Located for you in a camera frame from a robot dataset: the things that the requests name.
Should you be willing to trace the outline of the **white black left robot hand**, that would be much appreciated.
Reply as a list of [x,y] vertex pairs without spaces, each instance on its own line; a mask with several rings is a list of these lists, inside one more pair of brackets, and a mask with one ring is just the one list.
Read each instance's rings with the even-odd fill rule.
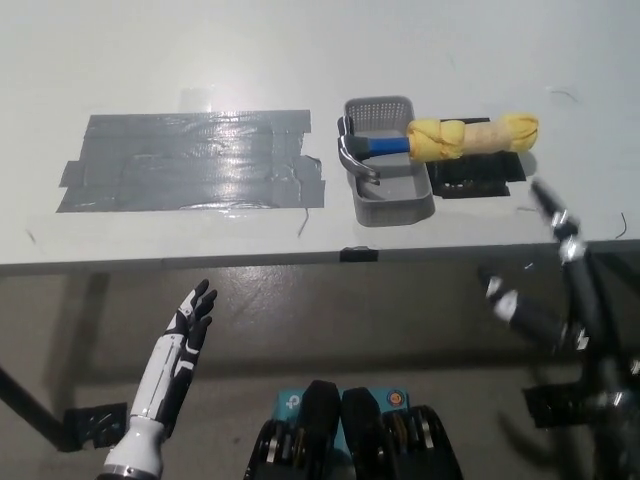
[[161,424],[165,438],[172,435],[193,380],[216,298],[207,279],[187,294],[157,339],[142,375],[131,415]]

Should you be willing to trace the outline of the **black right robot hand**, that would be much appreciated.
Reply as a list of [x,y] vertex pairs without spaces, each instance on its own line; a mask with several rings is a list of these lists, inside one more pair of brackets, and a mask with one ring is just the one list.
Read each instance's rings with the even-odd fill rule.
[[532,182],[531,193],[558,243],[573,314],[561,321],[507,287],[499,275],[481,270],[479,278],[493,314],[520,335],[553,351],[588,351],[593,356],[618,357],[619,336],[579,222],[542,181]]

